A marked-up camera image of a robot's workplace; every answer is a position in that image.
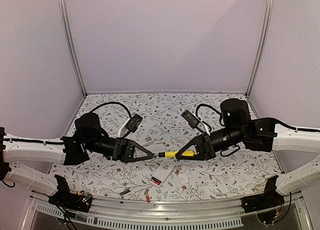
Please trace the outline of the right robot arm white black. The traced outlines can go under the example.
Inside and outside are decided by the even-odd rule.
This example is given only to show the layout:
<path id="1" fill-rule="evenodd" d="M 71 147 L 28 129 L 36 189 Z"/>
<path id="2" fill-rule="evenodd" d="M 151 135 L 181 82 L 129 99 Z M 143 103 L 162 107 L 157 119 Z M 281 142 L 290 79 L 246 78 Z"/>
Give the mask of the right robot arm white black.
<path id="1" fill-rule="evenodd" d="M 271 118 L 251 119 L 246 101 L 231 98 L 220 104 L 223 128 L 191 139 L 176 154 L 178 160 L 210 160 L 232 145 L 243 143 L 246 149 L 261 152 L 298 151 L 320 153 L 320 131 L 294 127 Z M 267 179 L 258 203 L 269 208 L 291 191 L 307 186 L 320 178 L 320 158 L 286 174 Z"/>

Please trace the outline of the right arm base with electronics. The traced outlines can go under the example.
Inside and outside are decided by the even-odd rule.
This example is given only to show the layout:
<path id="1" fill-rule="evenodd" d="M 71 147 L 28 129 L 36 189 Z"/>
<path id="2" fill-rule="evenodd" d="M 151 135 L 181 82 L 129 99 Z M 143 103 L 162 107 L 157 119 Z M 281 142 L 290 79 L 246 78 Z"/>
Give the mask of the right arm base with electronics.
<path id="1" fill-rule="evenodd" d="M 279 176 L 269 178 L 265 184 L 264 190 L 261 194 L 247 196 L 241 198 L 241 207 L 245 213 L 257 212 L 269 208 L 282 208 L 285 203 L 283 195 L 276 192 L 276 181 Z M 273 210 L 257 215 L 257 219 L 264 225 L 270 225 L 277 222 L 280 216 L 280 210 Z"/>

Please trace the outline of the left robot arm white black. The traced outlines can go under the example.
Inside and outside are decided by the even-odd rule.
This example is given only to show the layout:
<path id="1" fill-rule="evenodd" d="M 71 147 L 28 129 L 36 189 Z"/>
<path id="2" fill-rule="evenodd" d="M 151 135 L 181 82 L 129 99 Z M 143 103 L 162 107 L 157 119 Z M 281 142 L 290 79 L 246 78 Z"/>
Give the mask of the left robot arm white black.
<path id="1" fill-rule="evenodd" d="M 70 207 L 74 196 L 62 176 L 50 176 L 23 165 L 23 162 L 48 162 L 75 166 L 88 161 L 89 153 L 103 155 L 108 160 L 132 163 L 149 160 L 153 153 L 137 142 L 127 139 L 142 118 L 134 115 L 127 119 L 116 138 L 102 128 L 97 114 L 90 112 L 76 119 L 75 133 L 60 139 L 30 139 L 6 134 L 0 129 L 0 179 L 20 184 L 43 193 L 63 206 Z"/>

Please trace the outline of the small white remote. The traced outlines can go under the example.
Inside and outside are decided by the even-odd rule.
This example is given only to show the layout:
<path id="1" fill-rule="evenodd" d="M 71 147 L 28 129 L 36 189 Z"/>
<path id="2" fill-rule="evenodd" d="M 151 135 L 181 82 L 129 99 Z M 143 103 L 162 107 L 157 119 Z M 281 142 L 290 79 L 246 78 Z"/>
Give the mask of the small white remote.
<path id="1" fill-rule="evenodd" d="M 156 184 L 151 182 L 150 181 L 151 177 L 149 178 L 149 182 L 158 188 L 161 187 L 163 183 L 167 180 L 167 178 L 169 177 L 169 175 L 171 174 L 175 166 L 176 166 L 176 162 L 174 162 L 173 160 L 169 160 L 169 159 L 163 160 L 158 166 L 158 168 L 151 175 L 151 177 L 154 177 L 162 181 L 161 185 L 157 186 Z"/>

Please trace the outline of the white battery cover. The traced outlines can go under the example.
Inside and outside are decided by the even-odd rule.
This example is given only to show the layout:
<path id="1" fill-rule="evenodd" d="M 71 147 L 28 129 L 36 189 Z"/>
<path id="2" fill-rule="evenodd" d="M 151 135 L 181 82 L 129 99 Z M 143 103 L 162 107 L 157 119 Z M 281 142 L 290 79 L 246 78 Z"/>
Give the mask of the white battery cover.
<path id="1" fill-rule="evenodd" d="M 186 173 L 182 173 L 182 174 L 178 174 L 178 179 L 179 179 L 179 182 L 182 184 L 182 185 L 185 185 L 189 182 L 189 178 L 187 176 Z"/>

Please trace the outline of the white remote control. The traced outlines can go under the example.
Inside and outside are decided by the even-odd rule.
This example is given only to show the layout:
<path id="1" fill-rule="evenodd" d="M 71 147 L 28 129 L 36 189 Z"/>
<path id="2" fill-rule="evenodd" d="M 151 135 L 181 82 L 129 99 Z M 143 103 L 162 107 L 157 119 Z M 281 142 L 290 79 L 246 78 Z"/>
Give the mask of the white remote control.
<path id="1" fill-rule="evenodd" d="M 162 152 L 166 151 L 166 145 L 164 145 L 164 144 L 155 143 L 155 144 L 150 144 L 150 145 L 143 146 L 143 147 L 154 154 L 158 154 L 158 153 L 162 153 Z"/>

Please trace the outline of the yellow handled screwdriver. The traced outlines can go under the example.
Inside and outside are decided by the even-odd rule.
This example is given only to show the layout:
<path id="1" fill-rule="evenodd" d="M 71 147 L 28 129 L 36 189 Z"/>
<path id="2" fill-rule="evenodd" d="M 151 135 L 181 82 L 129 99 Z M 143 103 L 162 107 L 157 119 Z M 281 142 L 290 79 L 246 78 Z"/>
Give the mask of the yellow handled screwdriver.
<path id="1" fill-rule="evenodd" d="M 153 157 L 160 157 L 160 158 L 175 158 L 178 151 L 174 152 L 161 152 L 154 154 Z M 195 155 L 194 151 L 185 151 L 182 153 L 183 157 L 193 157 Z"/>

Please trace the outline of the long white remote with buttons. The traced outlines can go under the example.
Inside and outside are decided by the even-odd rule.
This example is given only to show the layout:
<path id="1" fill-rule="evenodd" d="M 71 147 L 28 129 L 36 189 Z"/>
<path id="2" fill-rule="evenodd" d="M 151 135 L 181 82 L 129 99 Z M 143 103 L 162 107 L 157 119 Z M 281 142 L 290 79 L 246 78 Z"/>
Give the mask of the long white remote with buttons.
<path id="1" fill-rule="evenodd" d="M 153 143 L 154 142 L 154 139 L 152 137 L 150 137 L 150 136 L 146 137 L 144 140 L 147 143 L 149 143 L 149 142 Z"/>

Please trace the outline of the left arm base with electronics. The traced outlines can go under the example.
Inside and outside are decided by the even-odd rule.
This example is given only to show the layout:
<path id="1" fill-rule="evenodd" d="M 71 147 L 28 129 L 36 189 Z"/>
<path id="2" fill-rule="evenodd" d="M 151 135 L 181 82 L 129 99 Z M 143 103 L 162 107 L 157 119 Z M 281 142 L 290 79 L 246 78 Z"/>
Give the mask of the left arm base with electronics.
<path id="1" fill-rule="evenodd" d="M 72 193 L 64 177 L 55 175 L 54 178 L 57 180 L 57 192 L 48 197 L 48 202 L 61 208 L 88 213 L 92 205 L 92 195 L 85 191 Z"/>

